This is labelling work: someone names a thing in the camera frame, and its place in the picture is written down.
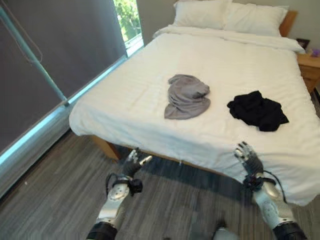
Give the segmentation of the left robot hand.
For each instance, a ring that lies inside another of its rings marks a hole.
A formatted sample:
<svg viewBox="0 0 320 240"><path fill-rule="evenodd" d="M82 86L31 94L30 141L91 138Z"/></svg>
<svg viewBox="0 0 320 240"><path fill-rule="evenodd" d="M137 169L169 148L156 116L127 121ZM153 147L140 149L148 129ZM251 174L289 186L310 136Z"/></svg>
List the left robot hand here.
<svg viewBox="0 0 320 240"><path fill-rule="evenodd" d="M143 157L139 148L133 149L124 161L122 174L129 178L133 178L144 165L152 160L152 158L152 155Z"/></svg>

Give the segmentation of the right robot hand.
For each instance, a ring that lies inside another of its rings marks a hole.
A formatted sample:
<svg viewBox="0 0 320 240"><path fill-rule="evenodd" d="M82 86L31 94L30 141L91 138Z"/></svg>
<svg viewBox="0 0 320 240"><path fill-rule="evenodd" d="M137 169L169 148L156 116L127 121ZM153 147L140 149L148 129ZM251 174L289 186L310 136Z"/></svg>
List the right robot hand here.
<svg viewBox="0 0 320 240"><path fill-rule="evenodd" d="M234 156L242 164L248 175L255 177L263 176L263 163L249 144L244 141L238 143L234 150Z"/></svg>

